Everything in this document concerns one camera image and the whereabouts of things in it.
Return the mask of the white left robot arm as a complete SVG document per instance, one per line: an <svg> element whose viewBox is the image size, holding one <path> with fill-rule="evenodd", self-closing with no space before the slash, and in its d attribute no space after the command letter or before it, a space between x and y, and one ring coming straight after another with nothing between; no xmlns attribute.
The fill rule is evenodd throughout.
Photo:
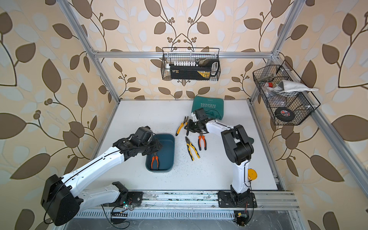
<svg viewBox="0 0 368 230"><path fill-rule="evenodd" d="M45 216L51 220L45 219L44 223L61 226L85 209L103 204L129 204L128 189L120 182L100 189L88 190L87 187L129 158L139 153L143 156L154 154L161 148L156 134L148 126L142 126L136 133L114 142L102 155L79 169L61 177L50 176L45 182L41 206L45 209Z"/></svg>

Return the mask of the yellow black combination pliers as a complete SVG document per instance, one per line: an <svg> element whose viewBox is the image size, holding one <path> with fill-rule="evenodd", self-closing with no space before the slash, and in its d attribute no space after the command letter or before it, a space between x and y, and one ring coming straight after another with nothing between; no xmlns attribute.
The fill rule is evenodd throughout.
<svg viewBox="0 0 368 230"><path fill-rule="evenodd" d="M193 156L193 153L197 156L198 159L200 159L200 156L199 156L199 153L197 151L197 149L194 147L194 145L192 144L192 142L189 140L188 137L185 137L185 140L186 140L186 145L187 145L187 151L191 157L191 160L194 161L194 156Z"/></svg>

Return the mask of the small yellow handled pliers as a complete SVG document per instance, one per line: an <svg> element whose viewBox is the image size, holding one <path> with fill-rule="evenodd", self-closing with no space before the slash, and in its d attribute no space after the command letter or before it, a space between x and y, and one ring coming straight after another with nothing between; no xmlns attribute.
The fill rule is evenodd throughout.
<svg viewBox="0 0 368 230"><path fill-rule="evenodd" d="M188 119L189 119L189 117L185 116L185 118L184 118L183 122L180 124L180 126L178 127L178 129L177 129L177 131L176 131L176 133L175 133L175 135L176 135L176 136L178 136L178 135L179 135L179 133L180 133L180 131L181 131L181 129L182 129L183 127L185 127L185 125L187 125Z"/></svg>

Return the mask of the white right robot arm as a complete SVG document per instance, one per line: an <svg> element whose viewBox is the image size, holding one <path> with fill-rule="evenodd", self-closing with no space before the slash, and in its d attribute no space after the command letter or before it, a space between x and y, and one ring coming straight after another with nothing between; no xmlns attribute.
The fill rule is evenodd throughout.
<svg viewBox="0 0 368 230"><path fill-rule="evenodd" d="M222 138L225 153L233 163L233 181L231 198L234 203L244 202L251 194L251 182L248 176L248 164L254 153L253 139L242 125L230 126L209 118L203 108L191 114L185 129L198 134L215 134Z"/></svg>

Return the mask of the large orange handled pliers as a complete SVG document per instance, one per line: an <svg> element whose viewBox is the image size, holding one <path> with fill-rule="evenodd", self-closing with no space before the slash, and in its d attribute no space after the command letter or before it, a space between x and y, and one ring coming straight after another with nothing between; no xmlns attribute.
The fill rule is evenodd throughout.
<svg viewBox="0 0 368 230"><path fill-rule="evenodd" d="M202 149L207 150L207 142L203 134L199 134L198 136L198 147L199 147L199 150L202 150Z"/></svg>

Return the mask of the small orange handled pliers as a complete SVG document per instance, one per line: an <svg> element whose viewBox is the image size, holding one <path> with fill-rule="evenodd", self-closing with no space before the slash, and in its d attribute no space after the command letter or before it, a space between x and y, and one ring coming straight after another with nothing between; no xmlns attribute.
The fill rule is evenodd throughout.
<svg viewBox="0 0 368 230"><path fill-rule="evenodd" d="M150 168L152 170L159 170L159 157L156 154L151 158Z"/></svg>

